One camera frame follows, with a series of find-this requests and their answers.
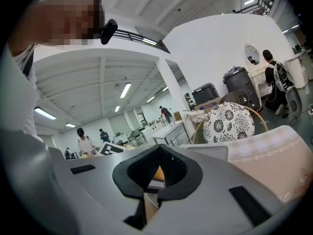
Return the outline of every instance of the mirror frame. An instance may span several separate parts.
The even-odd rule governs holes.
[[[250,63],[250,61],[248,60],[248,57],[246,56],[246,48],[247,47],[252,47],[252,48],[256,49],[256,51],[258,52],[259,57],[260,57],[259,64],[253,65],[253,64]],[[258,68],[262,67],[262,65],[261,65],[262,57],[261,57],[261,54],[260,54],[259,50],[256,47],[254,47],[254,46],[252,46],[250,44],[245,44],[244,45],[244,58],[245,58],[245,61],[246,61],[247,65],[248,65],[249,71],[255,71]]]

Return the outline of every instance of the white pillar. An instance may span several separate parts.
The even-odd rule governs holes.
[[[139,119],[139,117],[138,117],[138,113],[137,113],[137,111],[136,111],[136,108],[134,108],[134,113],[135,113],[135,116],[136,116],[136,118],[137,118],[137,120],[138,120],[138,122],[139,122],[139,124],[140,124],[140,127],[143,127],[142,122],[140,121],[140,119]]]
[[[186,112],[185,110],[190,111],[190,108],[186,102],[186,99],[184,97],[183,91],[180,89],[180,86],[174,76],[174,74],[171,71],[171,68],[167,64],[166,60],[164,58],[159,58],[159,60],[156,62],[156,66],[158,70],[161,73],[161,76],[164,79],[164,82],[166,86],[168,87],[169,92],[172,95],[173,101],[176,104],[179,113],[181,115],[181,118],[183,120],[183,123],[185,125],[185,128],[188,132],[188,136],[191,139],[191,136],[195,132],[195,128],[192,124],[192,122],[188,119],[185,119]]]
[[[132,122],[131,122],[131,119],[129,118],[128,113],[127,113],[127,112],[124,112],[124,115],[125,115],[125,118],[126,118],[126,120],[127,120],[127,123],[128,123],[128,125],[129,125],[130,129],[131,129],[132,131],[134,131],[135,128],[133,127],[133,124],[132,124]]]

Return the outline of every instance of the woman in white shirt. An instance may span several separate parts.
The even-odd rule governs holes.
[[[84,153],[87,154],[88,157],[92,157],[94,154],[96,154],[95,145],[92,144],[92,141],[88,136],[85,137],[85,132],[83,128],[77,129],[77,135],[79,136],[78,140],[79,154],[82,156]]]

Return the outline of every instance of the black storage box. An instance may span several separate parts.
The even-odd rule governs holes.
[[[199,105],[219,97],[219,94],[214,85],[208,83],[195,89],[194,92],[192,92],[192,96],[194,97],[196,104]]]
[[[249,107],[258,109],[260,107],[259,97],[255,91],[253,83],[244,67],[239,67],[235,71],[229,71],[223,77],[229,92],[241,91],[246,93],[249,99]]]

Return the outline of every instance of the oval mirror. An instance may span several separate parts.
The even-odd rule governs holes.
[[[245,54],[251,64],[258,65],[260,63],[260,54],[255,47],[246,46]]]

